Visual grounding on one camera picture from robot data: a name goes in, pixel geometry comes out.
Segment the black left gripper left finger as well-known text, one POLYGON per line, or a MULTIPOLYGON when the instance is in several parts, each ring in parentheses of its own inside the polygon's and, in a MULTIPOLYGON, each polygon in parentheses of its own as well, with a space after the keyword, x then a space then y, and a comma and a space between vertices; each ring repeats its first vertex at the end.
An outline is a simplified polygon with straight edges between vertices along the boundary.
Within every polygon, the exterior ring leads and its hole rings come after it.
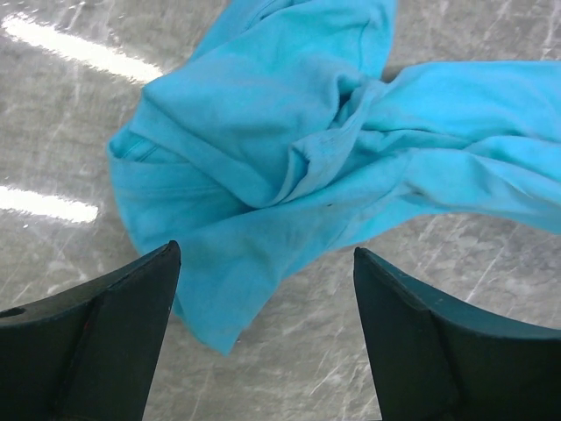
POLYGON ((171 241, 1 313, 3 420, 140 420, 181 267, 171 241))

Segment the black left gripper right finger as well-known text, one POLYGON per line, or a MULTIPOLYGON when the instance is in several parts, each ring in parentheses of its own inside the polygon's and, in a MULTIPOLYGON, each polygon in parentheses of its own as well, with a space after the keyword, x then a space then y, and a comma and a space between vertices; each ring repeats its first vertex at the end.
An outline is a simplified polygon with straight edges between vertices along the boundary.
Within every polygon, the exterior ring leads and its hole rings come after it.
POLYGON ((365 248, 353 280, 384 419, 559 419, 559 330, 482 310, 365 248))

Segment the turquoise t shirt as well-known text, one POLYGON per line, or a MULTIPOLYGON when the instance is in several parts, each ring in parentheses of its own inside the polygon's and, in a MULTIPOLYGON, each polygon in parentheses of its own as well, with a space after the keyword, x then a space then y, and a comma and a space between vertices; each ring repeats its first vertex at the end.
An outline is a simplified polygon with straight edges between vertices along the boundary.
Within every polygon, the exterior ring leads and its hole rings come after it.
POLYGON ((171 240, 174 312, 228 353, 280 282, 421 215, 560 230, 560 65, 381 74, 393 1, 234 1, 148 83, 107 154, 139 253, 171 240))

